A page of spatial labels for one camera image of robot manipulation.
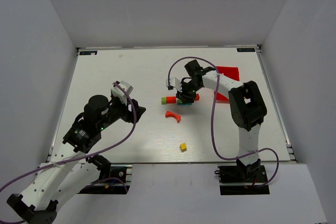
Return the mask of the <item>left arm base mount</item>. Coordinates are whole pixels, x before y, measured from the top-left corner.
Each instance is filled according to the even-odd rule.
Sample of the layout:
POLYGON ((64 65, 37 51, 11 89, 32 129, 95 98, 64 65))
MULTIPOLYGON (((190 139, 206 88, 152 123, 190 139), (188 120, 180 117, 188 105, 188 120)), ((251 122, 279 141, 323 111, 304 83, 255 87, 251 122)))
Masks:
POLYGON ((79 194, 126 195, 132 180, 132 165, 112 164, 110 173, 85 186, 79 194))

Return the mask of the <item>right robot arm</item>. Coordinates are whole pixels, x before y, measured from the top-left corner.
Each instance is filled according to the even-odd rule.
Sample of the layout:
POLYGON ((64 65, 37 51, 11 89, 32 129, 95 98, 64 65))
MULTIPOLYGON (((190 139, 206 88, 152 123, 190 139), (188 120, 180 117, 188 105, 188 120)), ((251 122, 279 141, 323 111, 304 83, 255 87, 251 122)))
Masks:
POLYGON ((176 89, 176 97, 183 103, 193 103, 196 93, 202 88, 214 91, 229 99, 230 113, 238 127, 239 150, 233 160, 234 166, 219 170, 228 182, 255 182, 261 161, 258 154, 258 138, 261 124, 267 115, 267 108, 256 82, 240 82, 219 72, 214 64, 203 68, 197 57, 190 57, 184 66, 188 77, 179 80, 168 77, 166 86, 176 89))

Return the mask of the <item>small red cube block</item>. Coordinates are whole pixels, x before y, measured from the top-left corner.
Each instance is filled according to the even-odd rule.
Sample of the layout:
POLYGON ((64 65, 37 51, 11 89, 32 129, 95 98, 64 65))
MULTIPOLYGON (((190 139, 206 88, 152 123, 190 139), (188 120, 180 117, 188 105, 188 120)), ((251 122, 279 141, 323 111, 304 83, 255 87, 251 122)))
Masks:
POLYGON ((200 99, 200 96, 199 96, 199 94, 196 94, 196 97, 195 97, 195 101, 198 101, 200 99))

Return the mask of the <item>green cube block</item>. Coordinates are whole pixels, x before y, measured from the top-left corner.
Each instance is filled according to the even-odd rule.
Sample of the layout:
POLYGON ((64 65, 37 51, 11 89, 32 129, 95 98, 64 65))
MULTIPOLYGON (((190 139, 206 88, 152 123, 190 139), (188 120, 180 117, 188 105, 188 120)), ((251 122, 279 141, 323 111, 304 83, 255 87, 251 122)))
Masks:
POLYGON ((167 104, 166 97, 161 98, 161 104, 167 104))

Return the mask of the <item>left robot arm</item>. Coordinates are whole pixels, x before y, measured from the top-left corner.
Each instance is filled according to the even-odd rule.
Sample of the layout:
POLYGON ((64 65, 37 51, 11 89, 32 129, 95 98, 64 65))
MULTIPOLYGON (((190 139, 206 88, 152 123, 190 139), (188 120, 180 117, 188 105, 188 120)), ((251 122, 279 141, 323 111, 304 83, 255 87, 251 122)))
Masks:
POLYGON ((125 95, 92 96, 58 152, 42 167, 35 180, 20 194, 12 194, 7 204, 26 223, 53 223, 58 211, 89 183, 109 177, 111 163, 102 155, 88 157, 101 140, 101 132, 119 119, 136 124, 146 109, 125 95))

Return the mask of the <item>orange rectangular block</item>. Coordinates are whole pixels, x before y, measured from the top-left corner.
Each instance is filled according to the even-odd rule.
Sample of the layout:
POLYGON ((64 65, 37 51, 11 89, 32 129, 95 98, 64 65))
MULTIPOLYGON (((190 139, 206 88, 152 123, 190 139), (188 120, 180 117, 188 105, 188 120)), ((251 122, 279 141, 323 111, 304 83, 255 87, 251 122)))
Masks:
POLYGON ((166 97, 166 103, 167 104, 176 103, 176 97, 166 97))

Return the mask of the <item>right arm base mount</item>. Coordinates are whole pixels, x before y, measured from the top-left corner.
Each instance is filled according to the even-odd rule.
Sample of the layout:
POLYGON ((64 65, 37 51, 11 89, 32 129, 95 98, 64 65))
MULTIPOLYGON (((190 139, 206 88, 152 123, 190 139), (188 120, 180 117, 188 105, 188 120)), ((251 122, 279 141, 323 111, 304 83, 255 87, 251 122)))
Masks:
POLYGON ((236 165, 219 166, 214 174, 219 179, 221 196, 270 194, 269 186, 263 185, 268 178, 260 159, 248 166, 237 160, 236 165))

